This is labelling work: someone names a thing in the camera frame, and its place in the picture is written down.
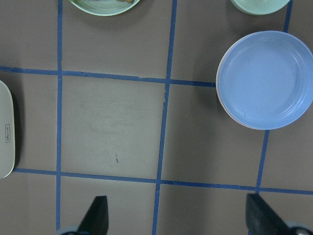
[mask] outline blue plate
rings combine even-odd
[[[263,31],[238,40],[222,58],[216,89],[243,126],[270,130],[301,117],[313,100],[313,55],[296,37]]]

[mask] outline blue tape line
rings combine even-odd
[[[156,192],[155,192],[155,205],[154,205],[154,213],[153,213],[152,235],[156,235],[156,233],[157,233],[157,217],[158,217],[158,206],[159,206],[159,198],[160,198],[160,180],[161,180],[161,174],[162,174],[167,107],[168,107],[168,97],[169,97],[170,82],[171,82],[176,13],[177,13],[177,0],[173,0],[172,15],[171,15],[171,28],[170,28],[170,39],[169,39],[169,48],[168,48],[168,56],[167,56],[166,81],[165,81],[165,94],[164,94],[165,101],[163,104],[159,158],[158,158],[157,175],[156,175],[157,183],[156,183]]]
[[[121,176],[108,176],[108,175],[92,175],[92,174],[81,174],[62,172],[61,176],[86,178],[86,179],[100,179],[100,180],[115,180],[115,181],[126,181],[126,182],[139,182],[139,183],[156,183],[155,179],[144,179],[144,178],[133,178],[133,177],[121,177]]]
[[[110,79],[115,79],[115,80],[126,80],[126,81],[165,83],[164,78],[153,78],[153,77],[140,78],[138,76],[107,74],[107,73],[62,71],[62,75],[78,76],[78,77],[110,78]]]
[[[290,17],[291,17],[291,10],[292,10],[292,2],[293,2],[293,0],[290,0],[288,5],[287,5],[285,24],[284,24],[284,32],[285,33],[288,33],[289,22],[290,22]]]
[[[61,224],[61,131],[62,131],[62,20],[63,0],[58,0],[58,97],[57,97],[57,162],[56,162],[56,230]]]
[[[260,188],[260,191],[262,191],[262,192],[288,193],[288,194],[313,195],[313,191],[296,190],[296,189],[283,189],[283,188]]]
[[[32,73],[32,74],[45,74],[45,75],[57,75],[58,72],[55,70],[33,70],[33,69],[22,69],[0,66],[0,71],[5,72],[16,72],[16,73]]]
[[[35,169],[25,169],[25,168],[14,168],[14,172],[29,173],[29,174],[40,174],[40,175],[56,175],[55,171],[50,170],[35,170]]]
[[[214,82],[183,81],[174,79],[171,79],[171,84],[197,86],[197,87],[216,87]]]
[[[263,169],[264,169],[264,163],[265,163],[265,157],[266,157],[266,150],[268,147],[268,137],[269,137],[269,130],[266,130],[264,133],[262,153],[261,153],[259,171],[258,171],[258,178],[256,181],[256,187],[257,188],[260,188],[261,183],[262,183],[262,176],[263,176]]]
[[[175,185],[175,186],[187,186],[187,187],[198,187],[198,188],[224,188],[224,189],[236,189],[236,190],[248,190],[248,191],[255,191],[256,190],[256,187],[252,187],[252,186],[193,183],[193,182],[184,182],[184,181],[161,180],[161,184]]]
[[[13,171],[19,172],[19,173],[40,174],[40,175],[56,175],[57,174],[56,171],[25,169],[25,168],[15,168]],[[285,189],[285,188],[257,188],[257,187],[242,186],[242,185],[208,184],[208,183],[195,183],[195,182],[185,182],[185,181],[134,178],[134,177],[92,175],[92,174],[71,173],[71,172],[60,172],[60,175],[66,176],[66,177],[75,177],[75,178],[126,181],[126,182],[137,182],[137,183],[159,184],[159,185],[174,185],[174,186],[198,187],[198,188],[222,188],[222,189],[247,190],[247,191],[259,190],[262,192],[313,195],[313,191]]]

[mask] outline floor tile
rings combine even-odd
[[[17,167],[56,168],[57,77],[0,72],[16,100]]]
[[[78,225],[96,196],[108,197],[108,235],[151,234],[155,184],[62,177],[61,227]]]
[[[172,79],[215,82],[220,60],[243,36],[283,30],[286,7],[266,16],[247,15],[229,0],[179,0]]]
[[[262,198],[285,222],[303,224],[313,229],[313,196],[261,192]]]
[[[164,84],[64,77],[62,170],[155,178]]]
[[[55,233],[55,176],[13,172],[0,187],[1,235]]]
[[[296,122],[270,131],[263,187],[313,190],[313,106]]]
[[[0,65],[57,69],[57,1],[3,1]]]
[[[303,41],[313,51],[313,1],[294,0],[288,32]]]
[[[142,0],[112,17],[63,5],[64,70],[165,78],[171,1]]]
[[[171,85],[162,178],[255,186],[263,136],[231,119],[214,88]]]
[[[162,185],[158,235],[245,235],[247,191]]]

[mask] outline plate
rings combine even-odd
[[[251,15],[266,15],[283,8],[290,0],[231,0],[235,7]]]
[[[219,100],[243,126],[286,126],[313,101],[313,55],[296,37],[280,31],[249,34],[223,56],[216,77]]]
[[[69,0],[79,9],[96,16],[114,16],[121,14],[140,0]]]

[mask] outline green plate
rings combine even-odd
[[[283,8],[289,0],[231,0],[235,7],[250,15],[267,15]]]
[[[79,9],[96,16],[114,16],[121,14],[140,0],[69,0]]]

